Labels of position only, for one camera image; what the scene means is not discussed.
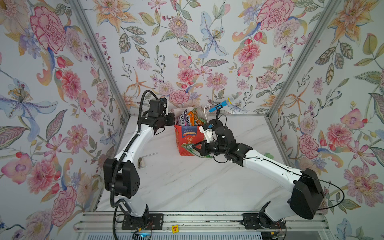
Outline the red paper bag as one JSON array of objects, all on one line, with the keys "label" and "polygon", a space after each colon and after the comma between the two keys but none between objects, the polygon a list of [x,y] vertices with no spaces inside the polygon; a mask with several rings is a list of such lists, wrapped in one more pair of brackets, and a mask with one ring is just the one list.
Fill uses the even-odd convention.
[{"label": "red paper bag", "polygon": [[192,111],[193,107],[188,108],[179,108],[174,109],[173,113],[175,114],[175,135],[176,135],[176,144],[178,151],[181,148],[182,144],[196,144],[203,140],[205,140],[204,135],[199,131],[199,126],[192,126],[192,127],[186,127],[186,126],[178,126],[176,124],[177,118],[183,113],[184,110],[188,110],[189,112]]}]

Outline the purple Fox's candy packet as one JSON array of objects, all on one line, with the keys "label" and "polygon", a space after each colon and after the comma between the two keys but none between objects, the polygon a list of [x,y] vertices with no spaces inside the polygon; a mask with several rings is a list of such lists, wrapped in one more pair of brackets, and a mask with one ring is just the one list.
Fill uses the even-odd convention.
[{"label": "purple Fox's candy packet", "polygon": [[178,126],[189,127],[191,125],[190,115],[188,110],[184,110],[183,113],[177,118],[176,124]]}]

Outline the orange green nut snack packet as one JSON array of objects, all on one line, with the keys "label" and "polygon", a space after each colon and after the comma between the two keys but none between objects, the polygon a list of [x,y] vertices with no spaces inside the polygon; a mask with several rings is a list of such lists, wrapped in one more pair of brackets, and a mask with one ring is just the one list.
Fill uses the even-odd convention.
[{"label": "orange green nut snack packet", "polygon": [[201,108],[194,108],[192,112],[194,114],[195,126],[202,126],[207,123],[206,116]]}]

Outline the orange Fox's candy packet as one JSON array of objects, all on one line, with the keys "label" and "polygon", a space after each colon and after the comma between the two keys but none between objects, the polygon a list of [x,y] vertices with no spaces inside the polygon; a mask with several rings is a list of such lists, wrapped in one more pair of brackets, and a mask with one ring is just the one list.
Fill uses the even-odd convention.
[{"label": "orange Fox's candy packet", "polygon": [[190,111],[186,114],[186,126],[195,126],[195,113],[193,111]]}]

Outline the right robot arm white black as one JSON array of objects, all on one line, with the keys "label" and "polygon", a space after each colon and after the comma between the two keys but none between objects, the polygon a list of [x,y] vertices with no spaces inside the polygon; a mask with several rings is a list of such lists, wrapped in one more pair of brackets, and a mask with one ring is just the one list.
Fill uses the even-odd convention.
[{"label": "right robot arm white black", "polygon": [[315,171],[291,168],[268,158],[252,147],[238,143],[233,132],[226,126],[203,125],[199,131],[205,140],[194,144],[201,156],[223,155],[228,161],[254,170],[284,187],[291,195],[263,205],[258,218],[266,227],[281,219],[298,216],[306,220],[321,211],[325,198],[322,180]]}]

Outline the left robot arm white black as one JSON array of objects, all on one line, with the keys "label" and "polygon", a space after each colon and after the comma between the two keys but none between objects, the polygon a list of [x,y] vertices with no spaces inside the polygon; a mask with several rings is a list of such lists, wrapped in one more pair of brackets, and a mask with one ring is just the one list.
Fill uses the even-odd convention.
[{"label": "left robot arm white black", "polygon": [[175,115],[168,113],[168,100],[158,98],[150,90],[144,91],[139,105],[136,131],[125,147],[113,158],[104,162],[105,189],[110,192],[110,205],[121,209],[131,218],[145,219],[149,212],[139,194],[141,179],[138,173],[139,158],[145,145],[167,126],[175,124]]}]

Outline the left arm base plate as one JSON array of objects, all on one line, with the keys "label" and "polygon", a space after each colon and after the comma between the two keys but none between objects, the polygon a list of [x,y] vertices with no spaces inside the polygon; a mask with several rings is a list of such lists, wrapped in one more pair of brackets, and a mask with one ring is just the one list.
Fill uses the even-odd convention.
[{"label": "left arm base plate", "polygon": [[164,214],[144,214],[143,217],[125,216],[122,230],[138,230],[147,227],[147,230],[162,230]]}]

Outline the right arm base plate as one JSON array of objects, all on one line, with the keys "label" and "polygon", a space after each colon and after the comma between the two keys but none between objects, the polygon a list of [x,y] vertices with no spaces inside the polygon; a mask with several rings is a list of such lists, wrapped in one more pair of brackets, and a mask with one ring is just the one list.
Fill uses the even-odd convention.
[{"label": "right arm base plate", "polygon": [[259,213],[244,213],[242,214],[243,220],[241,224],[245,226],[246,230],[281,230],[286,229],[286,222],[281,219],[277,222],[270,220],[265,214]]}]

